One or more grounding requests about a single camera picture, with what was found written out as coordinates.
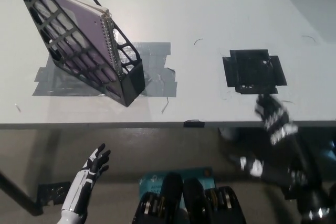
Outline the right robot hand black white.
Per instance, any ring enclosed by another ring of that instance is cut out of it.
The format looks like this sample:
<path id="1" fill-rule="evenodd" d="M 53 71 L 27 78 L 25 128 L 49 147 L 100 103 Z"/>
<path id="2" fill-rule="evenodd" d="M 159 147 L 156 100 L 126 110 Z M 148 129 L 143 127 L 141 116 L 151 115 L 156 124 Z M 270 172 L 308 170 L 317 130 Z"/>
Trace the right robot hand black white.
<path id="1" fill-rule="evenodd" d="M 287 109 L 271 94 L 258 95 L 255 113 L 261 118 L 273 146 L 298 133 L 299 128 L 290 119 Z"/>

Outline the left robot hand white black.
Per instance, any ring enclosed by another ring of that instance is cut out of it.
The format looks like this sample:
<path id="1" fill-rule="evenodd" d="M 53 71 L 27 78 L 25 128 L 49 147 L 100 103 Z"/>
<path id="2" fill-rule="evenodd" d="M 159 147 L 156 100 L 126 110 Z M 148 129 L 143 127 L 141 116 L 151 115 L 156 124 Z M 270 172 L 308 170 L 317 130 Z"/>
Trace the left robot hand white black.
<path id="1" fill-rule="evenodd" d="M 104 150 L 105 143 L 97 147 L 88 157 L 82 169 L 76 174 L 62 210 L 74 212 L 79 216 L 87 213 L 91 193 L 98 178 L 108 170 L 111 151 Z"/>

